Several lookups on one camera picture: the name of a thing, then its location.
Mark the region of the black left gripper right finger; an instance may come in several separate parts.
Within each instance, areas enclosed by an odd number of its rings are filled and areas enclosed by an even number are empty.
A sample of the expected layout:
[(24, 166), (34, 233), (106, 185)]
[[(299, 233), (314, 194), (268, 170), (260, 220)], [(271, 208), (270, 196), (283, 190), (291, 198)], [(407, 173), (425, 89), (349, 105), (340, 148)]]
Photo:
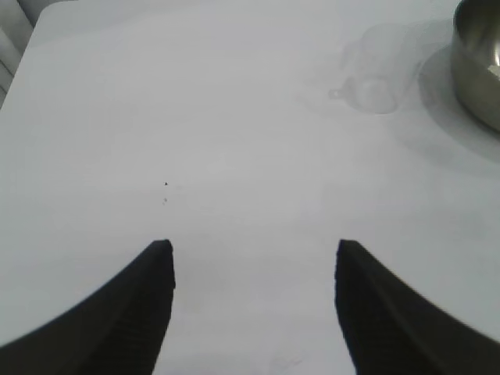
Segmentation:
[(357, 374), (497, 374), (499, 343), (440, 309), (360, 243), (341, 240), (337, 319)]

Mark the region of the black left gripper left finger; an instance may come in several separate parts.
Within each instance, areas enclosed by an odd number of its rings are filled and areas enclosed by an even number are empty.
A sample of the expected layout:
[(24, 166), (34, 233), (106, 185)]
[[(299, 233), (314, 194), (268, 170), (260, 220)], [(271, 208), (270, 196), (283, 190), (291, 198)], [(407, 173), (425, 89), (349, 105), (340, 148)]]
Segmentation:
[(1, 347), (3, 374), (151, 374), (169, 326), (173, 246), (153, 241), (96, 292)]

